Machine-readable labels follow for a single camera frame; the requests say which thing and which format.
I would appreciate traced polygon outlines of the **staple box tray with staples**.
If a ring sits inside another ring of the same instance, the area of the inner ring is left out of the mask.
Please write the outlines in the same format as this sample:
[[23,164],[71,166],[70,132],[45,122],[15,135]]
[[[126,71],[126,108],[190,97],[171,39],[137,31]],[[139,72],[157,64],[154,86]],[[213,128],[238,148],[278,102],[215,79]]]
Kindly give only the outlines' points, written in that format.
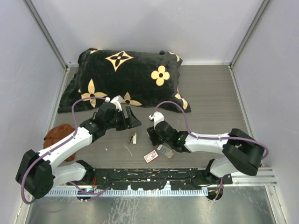
[[165,145],[159,145],[157,147],[157,150],[169,159],[171,159],[174,156],[173,151]]

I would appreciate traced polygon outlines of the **red white staple box sleeve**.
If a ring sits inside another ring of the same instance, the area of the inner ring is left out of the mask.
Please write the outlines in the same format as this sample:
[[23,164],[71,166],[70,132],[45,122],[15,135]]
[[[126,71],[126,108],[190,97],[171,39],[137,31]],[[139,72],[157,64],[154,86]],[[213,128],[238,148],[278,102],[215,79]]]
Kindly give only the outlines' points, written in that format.
[[156,150],[153,150],[150,153],[146,154],[143,158],[146,161],[146,163],[150,163],[150,162],[154,161],[158,157],[159,156],[158,156]]

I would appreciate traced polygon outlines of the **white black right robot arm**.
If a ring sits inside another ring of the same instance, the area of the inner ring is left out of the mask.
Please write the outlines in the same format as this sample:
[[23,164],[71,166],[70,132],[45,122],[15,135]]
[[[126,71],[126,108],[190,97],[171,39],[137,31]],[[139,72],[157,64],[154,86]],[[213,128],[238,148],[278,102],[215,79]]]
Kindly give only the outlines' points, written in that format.
[[209,161],[206,167],[207,179],[220,179],[238,171],[256,176],[265,151],[265,146],[236,128],[225,134],[202,135],[177,131],[162,121],[147,128],[147,133],[153,146],[167,144],[179,153],[221,154],[221,158]]

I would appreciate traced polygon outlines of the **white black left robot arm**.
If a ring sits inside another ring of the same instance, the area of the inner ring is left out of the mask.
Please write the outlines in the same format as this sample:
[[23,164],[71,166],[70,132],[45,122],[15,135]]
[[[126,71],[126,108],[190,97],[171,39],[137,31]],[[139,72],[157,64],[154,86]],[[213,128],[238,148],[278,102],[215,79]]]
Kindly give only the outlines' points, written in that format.
[[123,131],[140,125],[130,106],[123,111],[118,103],[103,103],[91,118],[67,137],[39,152],[31,149],[23,155],[15,178],[21,185],[21,193],[27,191],[33,198],[40,199],[60,184],[72,181],[91,183],[94,169],[85,161],[79,160],[67,166],[60,164],[104,136],[109,129]]

